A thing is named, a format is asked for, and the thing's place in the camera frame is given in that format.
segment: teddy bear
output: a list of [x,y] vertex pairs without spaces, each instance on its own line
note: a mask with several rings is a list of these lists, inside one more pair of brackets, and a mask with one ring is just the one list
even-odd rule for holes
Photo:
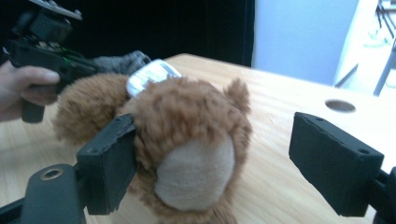
[[131,114],[136,194],[161,223],[237,223],[235,183],[247,160],[252,129],[247,85],[219,91],[207,81],[169,77],[128,94],[125,74],[84,77],[59,96],[56,136],[83,145],[115,117]]

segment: human hand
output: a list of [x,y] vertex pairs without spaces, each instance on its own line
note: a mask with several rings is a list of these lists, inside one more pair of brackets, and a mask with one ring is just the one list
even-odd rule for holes
[[59,80],[59,75],[49,69],[15,68],[11,62],[3,63],[0,66],[0,121],[20,118],[22,99],[36,105],[55,102],[55,84]]

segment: black curtain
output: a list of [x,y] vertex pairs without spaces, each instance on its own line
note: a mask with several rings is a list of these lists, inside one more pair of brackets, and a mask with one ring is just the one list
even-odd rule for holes
[[[87,58],[141,50],[151,59],[190,53],[251,66],[254,0],[58,0],[81,11],[70,19],[64,46]],[[0,41],[28,8],[27,0],[1,0]]]

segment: gray glove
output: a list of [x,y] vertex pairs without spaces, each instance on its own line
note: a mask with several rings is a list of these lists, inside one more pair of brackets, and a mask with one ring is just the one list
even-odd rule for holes
[[132,53],[118,57],[98,57],[92,59],[99,67],[100,73],[119,73],[130,76],[139,68],[151,62],[151,59],[143,52],[136,50]]

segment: wooden table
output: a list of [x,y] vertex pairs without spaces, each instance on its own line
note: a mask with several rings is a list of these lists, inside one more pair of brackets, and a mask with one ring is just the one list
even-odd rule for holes
[[[253,125],[247,165],[239,182],[233,210],[239,223],[372,223],[366,217],[339,217],[289,159],[293,115],[296,111],[322,117],[386,155],[383,170],[396,165],[396,101],[367,97],[242,66],[187,54],[167,59],[181,74],[202,78],[217,88],[240,77],[248,84]],[[325,105],[341,99],[356,107],[341,113]],[[0,206],[23,197],[30,175],[56,163],[74,164],[76,147],[54,137],[48,106],[41,124],[20,120],[0,124]],[[134,195],[127,194],[120,210],[89,223],[155,223],[156,218]]]

